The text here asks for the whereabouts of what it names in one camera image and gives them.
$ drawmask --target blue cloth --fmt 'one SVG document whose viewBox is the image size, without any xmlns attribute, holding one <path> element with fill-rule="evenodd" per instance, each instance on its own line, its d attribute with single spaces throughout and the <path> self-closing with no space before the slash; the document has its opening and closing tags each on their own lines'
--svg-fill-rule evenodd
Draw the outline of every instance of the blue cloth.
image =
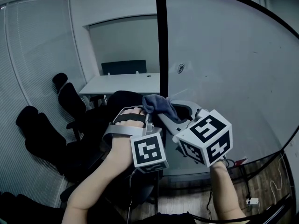
<svg viewBox="0 0 299 224">
<path fill-rule="evenodd" d="M 142 105 L 144 110 L 151 114 L 155 113 L 166 113 L 169 117 L 175 121 L 180 121 L 176 110 L 171 104 L 169 98 L 164 98 L 160 95 L 147 95 L 142 98 Z"/>
</svg>

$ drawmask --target person's left hand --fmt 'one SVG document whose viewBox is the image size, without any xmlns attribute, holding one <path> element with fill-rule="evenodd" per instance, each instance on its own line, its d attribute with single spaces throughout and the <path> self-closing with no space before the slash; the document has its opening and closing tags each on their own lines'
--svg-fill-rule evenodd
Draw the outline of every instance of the person's left hand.
<svg viewBox="0 0 299 224">
<path fill-rule="evenodd" d="M 141 108 L 137 107 L 125 110 L 122 114 L 130 113 L 145 115 L 145 112 Z M 116 125 L 143 128 L 144 123 L 141 121 L 128 120 L 118 122 Z M 115 134 L 112 139 L 111 151 L 106 159 L 112 162 L 117 168 L 120 168 L 121 171 L 126 170 L 133 161 L 130 137 Z"/>
</svg>

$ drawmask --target desk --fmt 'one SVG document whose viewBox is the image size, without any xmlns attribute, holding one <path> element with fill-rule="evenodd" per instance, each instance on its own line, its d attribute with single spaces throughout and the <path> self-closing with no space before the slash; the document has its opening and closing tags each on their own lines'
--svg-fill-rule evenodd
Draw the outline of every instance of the desk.
<svg viewBox="0 0 299 224">
<path fill-rule="evenodd" d="M 97 76 L 87 83 L 79 95 L 108 95 L 116 91 L 159 94 L 160 73 Z"/>
</svg>

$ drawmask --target white power outlet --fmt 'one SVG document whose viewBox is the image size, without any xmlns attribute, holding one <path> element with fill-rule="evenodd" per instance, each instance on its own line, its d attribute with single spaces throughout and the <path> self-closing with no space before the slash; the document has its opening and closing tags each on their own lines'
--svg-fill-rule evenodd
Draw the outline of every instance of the white power outlet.
<svg viewBox="0 0 299 224">
<path fill-rule="evenodd" d="M 257 205 L 258 204 L 258 198 L 250 198 L 246 200 L 247 205 Z"/>
</svg>

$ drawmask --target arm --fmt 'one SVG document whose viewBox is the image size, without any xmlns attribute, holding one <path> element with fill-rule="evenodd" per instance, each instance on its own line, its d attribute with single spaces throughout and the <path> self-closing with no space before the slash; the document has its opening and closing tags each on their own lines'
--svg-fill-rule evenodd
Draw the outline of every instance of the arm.
<svg viewBox="0 0 299 224">
<path fill-rule="evenodd" d="M 223 162 L 216 162 L 211 166 L 210 171 L 214 207 L 218 218 L 230 220 L 246 217 L 239 206 L 237 193 Z"/>
<path fill-rule="evenodd" d="M 145 115 L 140 108 L 125 110 L 126 113 Z M 122 121 L 116 125 L 143 127 L 140 121 Z M 62 224 L 86 224 L 87 212 L 94 206 L 107 185 L 132 163 L 129 137 L 118 136 L 112 140 L 112 148 L 103 163 L 87 177 L 71 194 Z"/>
</svg>

